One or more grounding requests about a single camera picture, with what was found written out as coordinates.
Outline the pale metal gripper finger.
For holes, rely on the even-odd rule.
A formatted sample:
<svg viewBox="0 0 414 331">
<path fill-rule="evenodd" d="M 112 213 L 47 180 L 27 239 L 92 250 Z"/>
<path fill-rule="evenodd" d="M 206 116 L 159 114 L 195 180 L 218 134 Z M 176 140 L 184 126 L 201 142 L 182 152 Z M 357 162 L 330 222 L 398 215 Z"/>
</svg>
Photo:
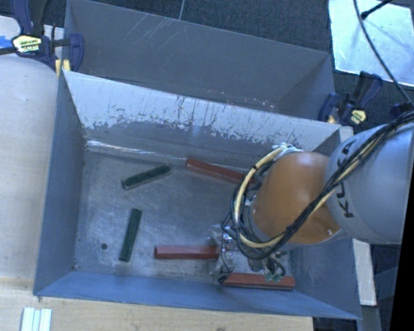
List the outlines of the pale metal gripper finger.
<svg viewBox="0 0 414 331">
<path fill-rule="evenodd" d="M 231 273 L 232 269 L 230 269 L 229 266 L 224 264 L 221 260 L 211 261 L 209 276 L 217 283 L 222 284 L 225 282 Z"/>
<path fill-rule="evenodd" d="M 221 225 L 213 224 L 209 228 L 207 244 L 209 246 L 216 246 L 219 249 L 222 249 L 223 248 L 223 234 L 224 234 L 224 231 L 222 230 Z"/>
</svg>

